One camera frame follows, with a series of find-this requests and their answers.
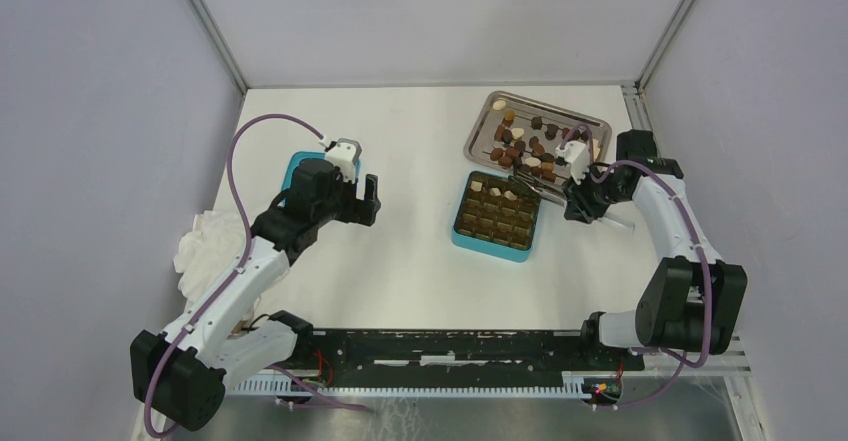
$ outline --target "metal frame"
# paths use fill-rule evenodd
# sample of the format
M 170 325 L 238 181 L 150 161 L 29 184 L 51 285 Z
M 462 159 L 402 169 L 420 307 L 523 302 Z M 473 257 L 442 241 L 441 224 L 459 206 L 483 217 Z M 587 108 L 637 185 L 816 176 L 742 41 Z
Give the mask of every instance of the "metal frame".
M 639 75 L 639 79 L 636 81 L 636 88 L 640 91 L 643 91 L 645 86 L 647 86 L 651 81 L 651 77 L 654 75 L 654 72 L 656 72 L 657 65 L 662 60 L 672 40 L 674 40 L 674 37 L 677 35 L 680 26 L 683 24 L 683 21 L 686 19 L 686 16 L 689 14 L 694 3 L 695 0 L 680 0 L 680 4 L 678 4 L 677 9 L 674 10 L 674 14 L 668 21 L 662 36 L 660 36 L 660 40 L 657 42 L 657 46 L 654 48 L 654 51 L 648 58 L 647 64 L 645 64 L 644 69 L 642 69 L 642 73 Z
M 247 81 L 245 81 L 244 75 L 236 63 L 235 58 L 233 57 L 233 53 L 230 52 L 230 48 L 224 40 L 224 36 L 218 29 L 218 25 L 215 23 L 215 20 L 212 18 L 212 14 L 209 13 L 209 8 L 203 0 L 188 0 L 188 2 L 194 11 L 195 16 L 197 16 L 197 20 L 200 21 L 201 26 L 203 26 L 203 30 L 206 31 L 206 34 L 209 36 L 209 40 L 212 41 L 212 44 L 215 46 L 215 51 L 218 52 L 218 56 L 224 63 L 224 67 L 227 69 L 230 79 L 232 79 L 233 84 L 236 85 L 236 88 L 238 88 L 242 96 L 244 96 L 247 94 L 249 86 L 247 85 Z
M 233 83 L 236 85 L 238 90 L 244 95 L 247 93 L 247 90 L 251 88 L 247 84 L 247 81 L 244 78 L 241 70 L 238 67 L 238 63 L 236 62 L 232 52 L 230 51 L 227 43 L 215 23 L 214 18 L 209 12 L 209 8 L 206 6 L 206 3 L 203 0 L 188 0 L 192 10 L 197 16 L 198 20 L 201 23 L 204 31 L 206 31 L 209 36 L 210 41 L 212 41 L 213 46 L 221 58 L 221 61 L 224 63 L 227 72 L 232 79 Z M 645 87 L 650 83 L 654 73 L 656 72 L 657 66 L 660 61 L 663 59 L 665 53 L 668 51 L 669 46 L 680 30 L 681 25 L 685 21 L 686 17 L 690 13 L 692 6 L 694 5 L 696 0 L 680 0 L 680 3 L 676 7 L 674 14 L 671 19 L 667 23 L 665 29 L 663 30 L 662 35 L 660 36 L 657 44 L 652 51 L 650 57 L 648 58 L 644 68 L 642 69 L 639 78 L 633 82 L 604 82 L 604 83 L 590 83 L 590 82 L 577 82 L 577 83 L 569 83 L 573 85 L 585 85 L 585 84 L 620 84 L 622 96 L 624 97 L 625 105 L 627 107 L 628 115 L 630 116 L 631 124 L 636 129 L 643 129 L 653 131 L 653 127 L 651 125 L 651 120 L 648 114 L 648 109 L 646 106 L 645 100 Z M 475 85 L 478 83 L 463 83 L 462 85 Z M 546 84 L 559 84 L 559 83 L 534 83 L 540 85 Z M 668 356 L 663 355 L 654 355 L 654 356 L 646 356 L 645 357 L 646 369 L 641 372 L 627 372 L 625 377 L 632 378 L 641 378 L 641 377 L 656 377 L 656 376 L 668 376 L 675 369 L 677 362 L 671 359 Z M 565 378 L 574 378 L 579 379 L 583 376 L 585 377 L 605 377 L 605 376 L 614 376 L 613 372 L 566 372 L 563 373 L 564 381 Z M 244 386 L 247 386 L 247 383 L 251 380 L 254 381 L 262 381 L 262 376 L 268 376 L 267 374 L 258 374 L 255 377 L 250 378 L 248 381 L 243 383 Z M 741 341 L 738 336 L 734 336 L 733 341 L 731 342 L 731 347 L 728 351 L 722 356 L 715 356 L 710 358 L 710 362 L 704 368 L 699 370 L 684 370 L 681 373 L 682 377 L 722 377 L 725 381 L 727 391 L 730 394 L 732 411 L 734 413 L 737 425 L 739 427 L 740 433 L 742 435 L 742 439 L 744 441 L 765 441 L 767 439 L 765 430 L 763 428 L 762 423 L 760 422 L 760 418 L 757 414 L 756 406 L 754 404 L 752 391 L 753 386 L 751 385 L 751 371 L 748 366 L 747 358 L 745 357 L 744 349 L 742 349 Z M 258 394 L 258 393 L 239 393 L 239 394 Z M 372 393 L 373 395 L 382 396 L 389 393 Z M 140 431 L 140 426 L 136 426 L 135 431 Z

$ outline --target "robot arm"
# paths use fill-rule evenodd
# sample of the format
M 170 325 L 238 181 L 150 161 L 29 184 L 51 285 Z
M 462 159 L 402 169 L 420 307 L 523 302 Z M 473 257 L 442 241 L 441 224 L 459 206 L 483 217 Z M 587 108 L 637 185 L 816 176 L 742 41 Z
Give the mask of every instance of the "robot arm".
M 265 290 L 285 277 L 303 251 L 330 221 L 371 226 L 380 209 L 377 177 L 365 178 L 365 197 L 356 199 L 359 143 L 339 140 L 324 159 L 305 159 L 280 193 L 251 226 L 253 247 L 247 264 L 183 337 L 156 386 L 153 408 L 189 430 L 204 426 L 224 393 L 257 371 L 291 356 L 299 334 L 311 325 L 287 314 L 271 316 L 259 329 L 230 339 L 233 327 Z M 233 260 L 195 306 L 215 295 L 239 262 Z M 133 393 L 144 401 L 153 370 L 192 310 L 169 323 L 159 335 L 142 331 L 130 347 Z
M 584 181 L 586 170 L 594 176 L 601 173 L 597 166 L 585 162 L 585 145 L 576 142 L 568 145 L 563 154 L 575 163 L 571 163 L 573 179 L 563 188 L 567 198 L 565 218 L 591 223 L 602 217 L 610 205 L 633 201 L 647 222 L 659 260 L 636 309 L 592 314 L 584 322 L 584 338 L 610 347 L 699 351 L 704 337 L 704 309 L 711 309 L 709 353 L 721 354 L 727 350 L 747 286 L 742 267 L 722 261 L 690 214 L 709 264 L 708 282 L 712 283 L 712 306 L 704 306 L 701 297 L 705 280 L 700 259 L 676 200 L 657 180 L 631 166 L 617 167 L 600 183 Z M 686 211 L 692 213 L 680 167 L 676 161 L 658 156 L 651 132 L 633 130 L 619 135 L 616 157 L 653 171 L 660 182 L 673 189 Z

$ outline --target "white cloth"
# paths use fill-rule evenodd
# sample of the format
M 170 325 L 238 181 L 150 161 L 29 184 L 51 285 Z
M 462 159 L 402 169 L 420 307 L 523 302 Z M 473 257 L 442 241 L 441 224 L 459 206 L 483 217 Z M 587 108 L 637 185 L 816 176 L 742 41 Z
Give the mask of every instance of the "white cloth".
M 182 273 L 177 287 L 188 306 L 200 299 L 243 247 L 244 227 L 238 213 L 195 215 L 191 232 L 182 237 L 174 256 L 174 269 Z

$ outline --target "chocolate piece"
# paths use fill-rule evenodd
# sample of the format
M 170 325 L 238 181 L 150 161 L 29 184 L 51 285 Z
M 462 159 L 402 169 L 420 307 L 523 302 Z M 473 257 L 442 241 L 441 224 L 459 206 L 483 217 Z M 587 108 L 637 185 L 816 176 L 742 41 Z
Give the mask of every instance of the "chocolate piece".
M 559 126 L 556 124 L 549 124 L 547 130 L 545 130 L 545 139 L 551 140 L 556 138 L 556 133 L 559 132 Z
M 507 128 L 512 126 L 513 121 L 515 121 L 515 111 L 510 109 L 504 113 L 504 126 Z

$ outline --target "red wire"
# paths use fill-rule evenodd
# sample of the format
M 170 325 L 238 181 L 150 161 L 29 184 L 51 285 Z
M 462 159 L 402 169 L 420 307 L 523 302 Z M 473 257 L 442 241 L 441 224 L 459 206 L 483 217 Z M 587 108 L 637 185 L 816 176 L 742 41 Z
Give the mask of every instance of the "red wire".
M 323 372 L 321 367 L 325 363 L 327 364 L 327 369 L 330 371 L 330 377 L 329 377 L 329 379 L 327 379 L 327 382 L 324 383 L 324 386 L 329 386 L 330 383 L 333 382 L 333 366 L 330 364 L 330 361 L 327 358 L 325 358 L 323 354 L 321 354 L 320 349 L 315 351 L 315 355 L 318 356 L 318 376 L 319 377 L 321 376 L 321 373 Z

